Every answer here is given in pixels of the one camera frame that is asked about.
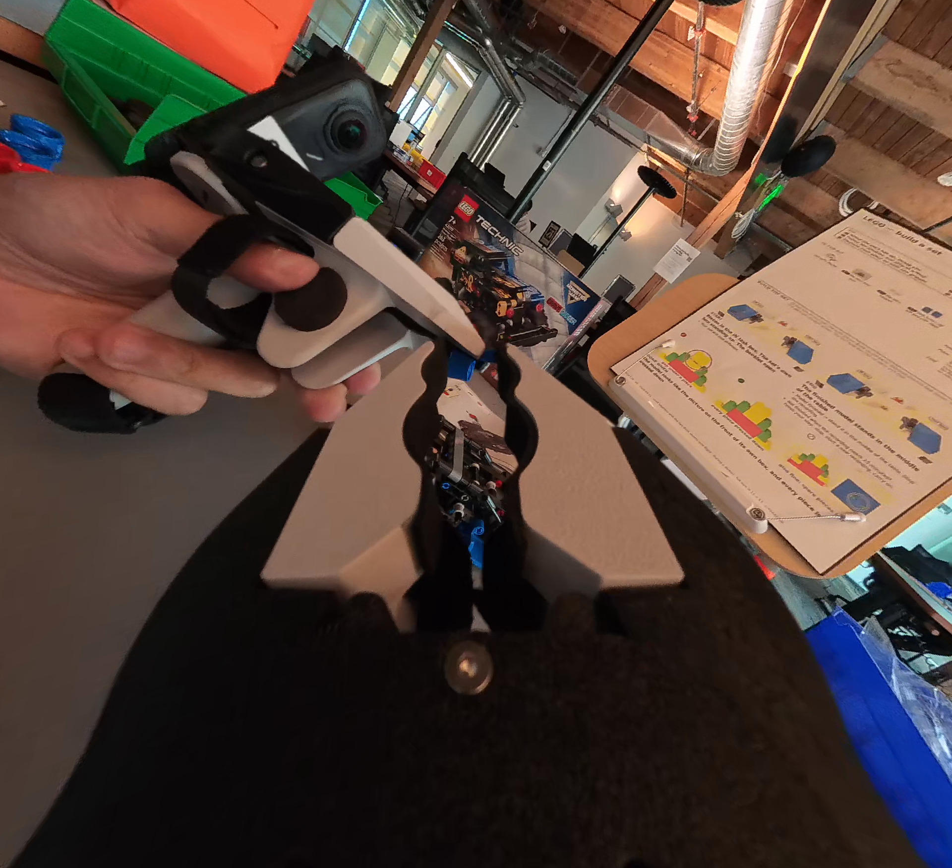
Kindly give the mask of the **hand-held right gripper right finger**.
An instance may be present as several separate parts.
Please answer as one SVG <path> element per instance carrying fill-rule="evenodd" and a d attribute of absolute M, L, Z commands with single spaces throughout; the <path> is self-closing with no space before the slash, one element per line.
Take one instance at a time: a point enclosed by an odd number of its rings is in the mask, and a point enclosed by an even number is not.
<path fill-rule="evenodd" d="M 680 585 L 620 430 L 519 350 L 497 365 L 517 468 L 495 534 L 495 626 L 540 628 L 565 596 Z"/>

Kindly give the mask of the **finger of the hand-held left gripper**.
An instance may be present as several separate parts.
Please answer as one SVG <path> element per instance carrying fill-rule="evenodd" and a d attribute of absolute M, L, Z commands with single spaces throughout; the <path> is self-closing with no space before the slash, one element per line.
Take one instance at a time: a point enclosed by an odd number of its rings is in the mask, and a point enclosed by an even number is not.
<path fill-rule="evenodd" d="M 431 336 L 414 329 L 355 329 L 292 368 L 291 378 L 305 389 L 328 388 L 400 350 L 414 351 L 431 340 Z"/>
<path fill-rule="evenodd" d="M 381 283 L 418 324 L 475 359 L 482 357 L 485 342 L 455 296 L 367 221 L 349 219 L 334 235 L 333 247 Z"/>

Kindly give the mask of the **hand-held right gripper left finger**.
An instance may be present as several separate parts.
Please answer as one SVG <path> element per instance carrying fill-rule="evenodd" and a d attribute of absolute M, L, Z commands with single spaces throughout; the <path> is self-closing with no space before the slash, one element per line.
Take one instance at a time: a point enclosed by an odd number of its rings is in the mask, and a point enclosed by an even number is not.
<path fill-rule="evenodd" d="M 427 340 L 333 425 L 261 571 L 268 587 L 372 593 L 415 628 L 412 521 L 445 385 L 446 346 Z"/>

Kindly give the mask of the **black and blue lego vehicle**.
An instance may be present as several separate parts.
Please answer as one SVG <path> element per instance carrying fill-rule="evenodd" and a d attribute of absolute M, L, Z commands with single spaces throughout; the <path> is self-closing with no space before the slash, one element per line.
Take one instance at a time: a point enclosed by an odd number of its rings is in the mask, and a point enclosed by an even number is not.
<path fill-rule="evenodd" d="M 469 411 L 456 419 L 441 416 L 430 454 L 442 513 L 478 572 L 487 542 L 506 521 L 503 489 L 517 469 L 503 431 L 493 414 L 485 422 Z"/>

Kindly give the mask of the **lego set box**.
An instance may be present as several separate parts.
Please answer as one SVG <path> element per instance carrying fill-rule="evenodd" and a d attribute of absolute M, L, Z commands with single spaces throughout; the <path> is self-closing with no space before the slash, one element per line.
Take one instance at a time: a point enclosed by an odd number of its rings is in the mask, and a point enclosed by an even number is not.
<path fill-rule="evenodd" d="M 477 190 L 445 180 L 417 228 L 422 269 L 478 331 L 554 372 L 601 298 Z"/>

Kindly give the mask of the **person's left hand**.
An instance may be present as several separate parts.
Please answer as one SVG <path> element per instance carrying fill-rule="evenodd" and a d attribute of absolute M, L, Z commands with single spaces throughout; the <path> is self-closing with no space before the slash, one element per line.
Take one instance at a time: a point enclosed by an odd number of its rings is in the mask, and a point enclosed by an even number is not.
<path fill-rule="evenodd" d="M 1 364 L 41 379 L 62 364 L 171 417 L 210 393 L 267 398 L 277 370 L 246 351 L 151 332 L 132 314 L 170 287 L 177 259 L 216 221 L 140 177 L 1 179 Z"/>

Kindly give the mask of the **green plastic bin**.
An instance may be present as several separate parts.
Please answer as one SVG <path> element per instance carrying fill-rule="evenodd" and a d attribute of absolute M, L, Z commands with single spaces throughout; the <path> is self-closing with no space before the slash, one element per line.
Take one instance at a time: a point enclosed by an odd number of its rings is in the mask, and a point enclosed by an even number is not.
<path fill-rule="evenodd" d="M 203 157 L 215 132 L 280 149 L 368 219 L 381 200 L 358 175 L 378 162 L 393 114 L 387 88 L 318 39 L 303 66 L 246 94 L 90 0 L 67 0 L 44 39 L 65 99 L 124 174 L 167 181 L 179 152 Z"/>

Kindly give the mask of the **blue plastic bin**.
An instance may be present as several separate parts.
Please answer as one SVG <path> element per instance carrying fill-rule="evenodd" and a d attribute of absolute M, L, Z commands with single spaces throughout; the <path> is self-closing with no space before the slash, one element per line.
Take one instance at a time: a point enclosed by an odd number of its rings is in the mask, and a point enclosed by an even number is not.
<path fill-rule="evenodd" d="M 925 865 L 951 865 L 949 697 L 841 608 L 805 632 L 863 769 Z"/>

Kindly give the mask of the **silver flexible duct pipe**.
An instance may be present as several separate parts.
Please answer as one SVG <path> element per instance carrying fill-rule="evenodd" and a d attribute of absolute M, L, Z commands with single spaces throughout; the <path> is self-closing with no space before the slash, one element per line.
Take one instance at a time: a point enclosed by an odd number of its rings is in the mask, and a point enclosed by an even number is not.
<path fill-rule="evenodd" d="M 662 113 L 656 113 L 646 127 L 648 146 L 701 174 L 723 177 L 734 170 L 761 91 L 779 59 L 793 4 L 794 0 L 745 0 L 712 147 L 702 146 Z"/>

